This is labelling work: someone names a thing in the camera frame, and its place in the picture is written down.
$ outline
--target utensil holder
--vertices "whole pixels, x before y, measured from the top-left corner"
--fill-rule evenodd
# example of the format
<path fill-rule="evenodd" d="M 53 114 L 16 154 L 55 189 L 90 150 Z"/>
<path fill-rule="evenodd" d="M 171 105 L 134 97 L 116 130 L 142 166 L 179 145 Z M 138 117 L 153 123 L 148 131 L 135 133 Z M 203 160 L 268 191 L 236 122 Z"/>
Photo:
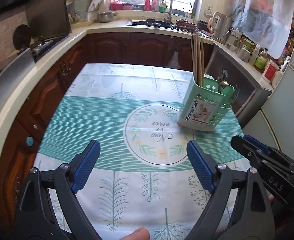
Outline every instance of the utensil holder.
<path fill-rule="evenodd" d="M 198 131 L 215 130 L 216 125 L 231 109 L 230 105 L 221 106 L 229 102 L 233 93 L 231 85 L 227 85 L 220 94 L 217 80 L 204 77 L 204 87 L 200 87 L 192 77 L 178 111 L 178 124 Z"/>

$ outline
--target circular logo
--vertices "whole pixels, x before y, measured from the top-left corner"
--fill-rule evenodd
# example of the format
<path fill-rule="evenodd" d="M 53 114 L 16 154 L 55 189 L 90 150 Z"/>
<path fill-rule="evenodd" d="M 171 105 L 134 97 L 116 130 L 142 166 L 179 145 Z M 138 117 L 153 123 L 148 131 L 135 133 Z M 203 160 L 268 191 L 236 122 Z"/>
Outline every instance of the circular logo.
<path fill-rule="evenodd" d="M 187 158 L 186 145 L 194 131 L 178 125 L 176 108 L 144 105 L 126 119 L 123 136 L 130 153 L 153 167 L 173 167 Z"/>

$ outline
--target kitchen sink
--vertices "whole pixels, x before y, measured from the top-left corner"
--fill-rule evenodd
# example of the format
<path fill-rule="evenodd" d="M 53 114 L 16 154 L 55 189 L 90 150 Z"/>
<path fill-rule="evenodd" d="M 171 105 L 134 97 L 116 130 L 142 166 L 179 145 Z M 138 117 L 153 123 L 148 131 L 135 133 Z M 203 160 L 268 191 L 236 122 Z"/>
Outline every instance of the kitchen sink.
<path fill-rule="evenodd" d="M 155 19 L 147 19 L 147 20 L 144 20 L 144 21 L 132 21 L 132 20 L 129 20 L 126 25 L 139 25 L 139 26 L 152 26 L 152 27 L 155 27 L 155 28 L 169 28 L 171 29 L 172 26 L 167 23 L 167 22 L 162 22 L 162 21 L 156 21 Z"/>

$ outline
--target red container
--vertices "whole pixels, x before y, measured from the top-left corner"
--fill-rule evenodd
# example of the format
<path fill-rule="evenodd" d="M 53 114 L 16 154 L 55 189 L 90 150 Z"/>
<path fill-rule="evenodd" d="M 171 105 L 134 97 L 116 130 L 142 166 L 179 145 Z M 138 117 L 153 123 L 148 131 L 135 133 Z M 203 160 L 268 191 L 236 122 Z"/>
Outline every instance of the red container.
<path fill-rule="evenodd" d="M 116 0 L 110 0 L 110 9 L 112 11 L 119 11 L 123 9 L 123 4 Z"/>

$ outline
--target faucet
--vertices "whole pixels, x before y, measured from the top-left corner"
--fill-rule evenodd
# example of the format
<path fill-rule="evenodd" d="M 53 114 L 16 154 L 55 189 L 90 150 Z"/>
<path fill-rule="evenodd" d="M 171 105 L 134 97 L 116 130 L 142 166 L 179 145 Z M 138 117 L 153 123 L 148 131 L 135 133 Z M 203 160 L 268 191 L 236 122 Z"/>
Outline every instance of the faucet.
<path fill-rule="evenodd" d="M 169 15 L 167 19 L 164 19 L 164 22 L 171 23 L 171 15 L 173 13 L 173 0 L 170 0 L 170 9 L 169 9 Z"/>

